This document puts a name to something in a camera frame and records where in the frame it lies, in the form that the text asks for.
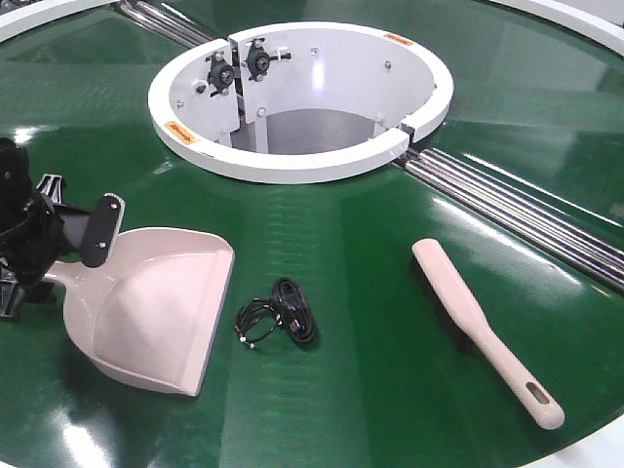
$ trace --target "black cable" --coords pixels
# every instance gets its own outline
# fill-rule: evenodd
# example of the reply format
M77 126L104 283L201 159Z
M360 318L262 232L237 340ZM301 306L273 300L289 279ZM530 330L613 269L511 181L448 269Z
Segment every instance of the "black cable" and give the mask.
M256 336L250 332L268 320L266 331ZM273 285L271 298L256 297L241 307L234 331L240 341L251 348L274 330L286 330L298 344L309 344L317 335L316 321L299 284L291 278L280 278Z

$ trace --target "steel rod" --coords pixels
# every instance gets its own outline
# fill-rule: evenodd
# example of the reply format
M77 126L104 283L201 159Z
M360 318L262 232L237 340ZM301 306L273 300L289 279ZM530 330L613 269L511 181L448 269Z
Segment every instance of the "steel rod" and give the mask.
M622 252L440 151L409 152L405 170L536 246L624 292Z

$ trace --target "bolt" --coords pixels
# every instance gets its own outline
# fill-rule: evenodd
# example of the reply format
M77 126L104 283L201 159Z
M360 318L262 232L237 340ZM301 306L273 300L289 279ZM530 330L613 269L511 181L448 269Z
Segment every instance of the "bolt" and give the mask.
M234 72L230 69L228 70L223 70L221 71L221 73L218 75L218 79L221 83L223 83L226 86L229 86L232 84L232 82L234 81Z
M259 71L266 71L269 69L271 62L267 57L260 56L255 60L255 68Z

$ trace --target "circular opening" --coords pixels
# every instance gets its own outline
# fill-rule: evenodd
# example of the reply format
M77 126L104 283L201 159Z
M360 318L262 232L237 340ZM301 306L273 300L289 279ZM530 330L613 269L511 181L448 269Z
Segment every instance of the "circular opening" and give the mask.
M174 59L154 79L156 131L210 171L277 183L360 174L444 119L452 79L426 49L351 24L263 26Z

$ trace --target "hole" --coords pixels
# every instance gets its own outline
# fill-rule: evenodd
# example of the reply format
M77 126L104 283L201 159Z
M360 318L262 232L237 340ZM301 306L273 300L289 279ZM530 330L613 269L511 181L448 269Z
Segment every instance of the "hole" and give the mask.
M535 397L535 400L537 400L542 405L548 405L550 403L550 400L548 399L548 397L544 395L544 393L539 389L539 387L534 382L527 382L526 388L533 395L533 397Z

